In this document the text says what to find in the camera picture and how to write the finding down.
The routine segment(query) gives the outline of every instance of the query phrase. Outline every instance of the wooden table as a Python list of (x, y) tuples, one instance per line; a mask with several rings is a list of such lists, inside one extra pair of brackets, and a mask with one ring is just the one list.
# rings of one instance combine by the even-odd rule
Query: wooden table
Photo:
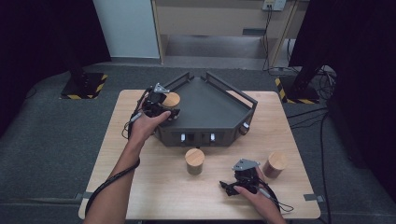
[[(201, 147), (205, 161), (199, 175), (187, 172), (184, 156), (189, 147), (165, 147), (154, 136), (148, 139), (134, 175), (127, 219), (262, 219), (241, 195), (227, 196), (219, 181), (235, 182), (231, 168), (239, 159), (259, 161), (262, 168), (273, 151), (282, 151), (289, 159), (288, 167), (277, 179), (266, 179), (277, 198), (294, 207), (294, 211), (283, 213), (284, 218), (320, 216), (317, 201), (304, 199), (313, 190), (277, 93), (245, 93), (259, 102), (250, 131), (230, 147)], [(120, 93), (88, 192), (95, 191), (116, 164), (127, 141), (121, 131), (141, 94), (136, 90)], [(84, 199), (79, 208), (81, 218), (87, 201)]]

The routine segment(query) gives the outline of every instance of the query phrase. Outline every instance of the hand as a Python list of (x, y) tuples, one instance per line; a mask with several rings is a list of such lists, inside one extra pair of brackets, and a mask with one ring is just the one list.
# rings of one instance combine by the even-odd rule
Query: hand
[[(261, 180), (264, 180), (264, 175), (259, 167), (256, 167), (257, 174)], [(267, 219), (269, 223), (286, 223), (285, 219), (277, 210), (276, 205), (262, 193), (257, 191), (256, 194), (250, 193), (247, 189), (239, 186), (233, 187), (238, 193), (247, 198), (254, 206), (254, 208), (259, 212), (259, 214)]]
[(134, 125), (132, 126), (132, 134), (128, 142), (132, 139), (137, 142), (146, 141), (154, 132), (156, 127), (164, 122), (170, 115), (170, 111), (165, 111), (161, 113), (161, 115), (150, 118), (145, 113), (141, 112), (140, 118), (134, 121)]

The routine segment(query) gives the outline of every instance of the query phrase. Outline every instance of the black container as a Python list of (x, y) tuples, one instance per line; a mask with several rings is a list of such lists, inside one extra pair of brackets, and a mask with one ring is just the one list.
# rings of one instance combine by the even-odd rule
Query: black container
[(179, 117), (162, 123), (155, 133), (165, 146), (227, 147), (248, 133), (257, 101), (224, 80), (209, 72), (205, 77), (186, 73), (163, 86), (180, 96)]

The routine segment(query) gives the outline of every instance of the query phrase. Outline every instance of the cylindrical wooden block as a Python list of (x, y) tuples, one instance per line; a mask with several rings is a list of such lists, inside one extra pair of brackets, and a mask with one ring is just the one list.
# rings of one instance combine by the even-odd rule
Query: cylindrical wooden block
[(166, 93), (166, 98), (163, 101), (163, 106), (168, 108), (175, 108), (180, 103), (180, 96), (175, 92)]
[(190, 175), (198, 175), (204, 166), (205, 154), (198, 148), (192, 148), (186, 153), (187, 171)]
[(264, 164), (263, 172), (269, 178), (277, 178), (288, 166), (288, 159), (283, 152), (272, 152)]

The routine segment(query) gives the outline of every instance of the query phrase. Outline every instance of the white wall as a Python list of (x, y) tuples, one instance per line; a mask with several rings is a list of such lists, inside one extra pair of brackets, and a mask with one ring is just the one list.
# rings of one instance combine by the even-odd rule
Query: white wall
[(160, 58), (149, 0), (93, 0), (111, 57)]

